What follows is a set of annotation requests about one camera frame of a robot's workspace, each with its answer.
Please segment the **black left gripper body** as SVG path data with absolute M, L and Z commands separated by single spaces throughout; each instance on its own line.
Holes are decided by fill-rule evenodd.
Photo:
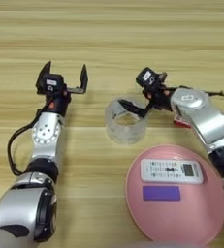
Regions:
M 71 94 L 67 91 L 62 94 L 46 95 L 46 104 L 42 107 L 41 112 L 52 112 L 65 116 L 70 102 Z

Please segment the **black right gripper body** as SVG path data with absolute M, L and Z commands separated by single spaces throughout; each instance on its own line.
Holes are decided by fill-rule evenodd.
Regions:
M 171 110 L 171 98 L 176 89 L 174 87 L 158 86 L 153 90 L 144 89 L 143 94 L 149 100 L 149 105 L 159 110 Z

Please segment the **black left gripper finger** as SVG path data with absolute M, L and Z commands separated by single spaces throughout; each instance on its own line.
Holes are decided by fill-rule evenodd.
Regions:
M 50 72 L 51 62 L 47 62 L 43 69 L 39 72 L 38 79 L 36 82 L 36 87 L 40 89 L 42 87 L 43 75 Z
M 84 94 L 87 89 L 87 84 L 88 84 L 87 69 L 86 69 L 86 65 L 83 65 L 80 72 L 80 87 L 75 87 L 75 88 L 68 87 L 67 91 L 70 94 Z

